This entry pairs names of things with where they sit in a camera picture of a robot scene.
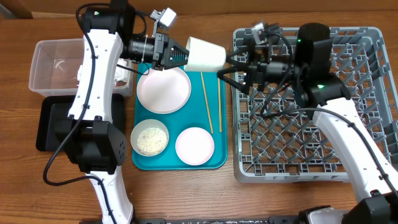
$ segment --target small white bowl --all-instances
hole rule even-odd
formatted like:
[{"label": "small white bowl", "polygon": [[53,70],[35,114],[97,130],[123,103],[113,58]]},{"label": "small white bowl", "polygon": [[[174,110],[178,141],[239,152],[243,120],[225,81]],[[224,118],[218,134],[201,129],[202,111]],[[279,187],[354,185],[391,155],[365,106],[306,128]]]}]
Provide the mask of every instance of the small white bowl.
[{"label": "small white bowl", "polygon": [[199,166],[207,162],[214,153],[214,140],[202,128],[188,128],[181,132],[175,142],[175,151],[182,162]]},{"label": "small white bowl", "polygon": [[[138,153],[142,156],[150,157],[150,155],[142,153],[137,145],[138,136],[140,135],[141,132],[143,132],[143,130],[145,130],[147,128],[159,128],[160,130],[164,131],[164,133],[166,134],[166,137],[167,137],[167,143],[166,143],[166,146],[164,147],[164,149],[167,147],[167,144],[169,143],[169,131],[167,130],[166,126],[162,122],[155,120],[155,119],[146,119],[144,121],[141,121],[132,129],[131,136],[130,136],[130,142],[131,142],[132,148],[135,150],[136,153]],[[151,155],[151,156],[159,155],[161,152],[163,152],[164,149],[162,149],[158,154]]]}]

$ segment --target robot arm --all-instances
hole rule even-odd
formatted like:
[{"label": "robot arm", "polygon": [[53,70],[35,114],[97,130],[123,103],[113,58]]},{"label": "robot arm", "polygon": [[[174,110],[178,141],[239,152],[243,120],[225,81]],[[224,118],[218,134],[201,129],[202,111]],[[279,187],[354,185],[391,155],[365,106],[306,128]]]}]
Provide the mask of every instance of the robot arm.
[{"label": "robot arm", "polygon": [[[394,187],[398,188],[397,171],[382,155],[372,136],[364,127],[356,111],[354,101],[338,98],[327,101],[325,106],[318,107],[336,112],[355,123],[371,145],[373,153],[376,155],[383,170],[388,174]],[[372,197],[375,191],[382,195],[391,193],[386,181],[380,178],[380,172],[362,139],[351,127],[333,115],[318,111],[314,113],[313,121],[336,150],[351,180],[357,202]]]},{"label": "robot arm", "polygon": [[[134,13],[134,8],[122,0],[111,1],[109,7],[89,7],[82,15],[81,22],[94,46],[96,57],[93,84],[90,89],[92,52],[85,37],[83,71],[68,113],[69,119],[56,124],[56,135],[62,140],[80,117],[86,95],[91,91],[78,131],[66,143],[64,150],[82,172],[103,180],[104,189],[97,180],[90,179],[101,205],[104,224],[128,224],[134,221],[134,209],[127,197],[121,172],[127,155],[127,141],[124,133],[113,126],[111,114],[118,59],[121,57],[136,63],[152,63],[154,69],[161,70],[183,65],[188,55],[187,50],[166,34],[154,32],[154,38],[132,36]],[[163,28],[169,26],[173,21],[172,13],[171,9],[167,9],[157,14],[157,24]],[[178,59],[165,60],[176,54]]]}]

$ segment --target paper cup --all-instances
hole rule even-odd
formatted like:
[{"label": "paper cup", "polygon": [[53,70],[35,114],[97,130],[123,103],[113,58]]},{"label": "paper cup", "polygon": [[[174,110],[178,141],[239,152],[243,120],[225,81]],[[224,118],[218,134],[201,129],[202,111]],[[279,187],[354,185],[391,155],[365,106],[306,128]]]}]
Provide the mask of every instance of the paper cup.
[{"label": "paper cup", "polygon": [[185,71],[217,72],[224,67],[226,52],[219,45],[189,37],[187,50],[189,50],[189,57],[188,63],[184,65]]}]

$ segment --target plastic container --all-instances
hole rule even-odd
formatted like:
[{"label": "plastic container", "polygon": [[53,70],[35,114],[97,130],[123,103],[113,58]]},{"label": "plastic container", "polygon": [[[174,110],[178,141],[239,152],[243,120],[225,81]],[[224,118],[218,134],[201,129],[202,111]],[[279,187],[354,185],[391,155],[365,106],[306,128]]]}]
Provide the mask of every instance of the plastic container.
[{"label": "plastic container", "polygon": [[[83,39],[42,40],[37,43],[30,66],[29,89],[43,96],[76,95],[77,73],[83,63]],[[132,95],[133,73],[127,83],[118,82],[113,93]]]},{"label": "plastic container", "polygon": [[[281,28],[295,49],[299,28]],[[393,114],[398,109],[398,96],[381,31],[375,27],[332,27],[331,72],[339,76],[351,92],[351,98],[362,122],[387,160],[398,168],[398,125]],[[237,29],[233,48],[237,50],[251,39],[250,29]],[[280,41],[272,46],[272,55],[286,55]],[[246,55],[234,57],[246,61]],[[243,82],[244,75],[231,77]],[[335,150],[323,133],[303,114],[263,120],[260,109],[268,85],[248,95],[233,88],[233,155],[234,175],[240,182],[296,182],[337,180],[349,182]],[[296,109],[293,89],[279,93],[266,111]]]},{"label": "plastic container", "polygon": [[[162,122],[155,120],[155,119],[143,120],[134,127],[134,129],[132,130],[131,135],[130,135],[130,142],[131,142],[132,148],[135,150],[136,153],[138,153],[142,156],[150,157],[149,155],[142,153],[141,150],[139,150],[138,145],[137,145],[138,136],[140,135],[141,132],[143,132],[143,130],[145,130],[147,128],[159,128],[160,130],[162,130],[166,134],[167,144],[169,143],[169,131],[167,130],[166,126]],[[162,149],[156,155],[159,155],[160,153],[162,153],[164,149]]]}]

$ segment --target white bowl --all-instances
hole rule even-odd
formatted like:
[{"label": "white bowl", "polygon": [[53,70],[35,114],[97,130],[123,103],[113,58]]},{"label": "white bowl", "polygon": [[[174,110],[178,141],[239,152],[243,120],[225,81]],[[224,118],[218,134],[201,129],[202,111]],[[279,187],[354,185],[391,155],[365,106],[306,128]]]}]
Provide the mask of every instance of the white bowl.
[{"label": "white bowl", "polygon": [[191,89],[191,81],[181,68],[150,69],[137,83],[137,97],[145,109],[168,114],[179,110],[188,101]]},{"label": "white bowl", "polygon": [[214,140],[202,128],[188,128],[181,132],[175,142],[175,151],[182,162],[199,166],[207,162],[214,153]]},{"label": "white bowl", "polygon": [[142,153],[141,150],[138,148],[138,145],[137,145],[138,136],[140,135],[141,132],[143,132],[143,130],[145,130],[147,128],[159,128],[160,130],[164,131],[164,133],[166,134],[166,137],[167,137],[167,142],[166,142],[166,146],[164,147],[164,149],[167,147],[167,144],[169,143],[169,131],[167,130],[166,126],[162,122],[155,120],[155,119],[146,119],[144,121],[141,121],[132,129],[131,136],[130,136],[131,146],[135,150],[136,153],[138,153],[142,156],[150,157],[150,156],[159,155],[161,152],[163,152],[164,149],[162,149],[158,154],[149,156],[147,154]]}]

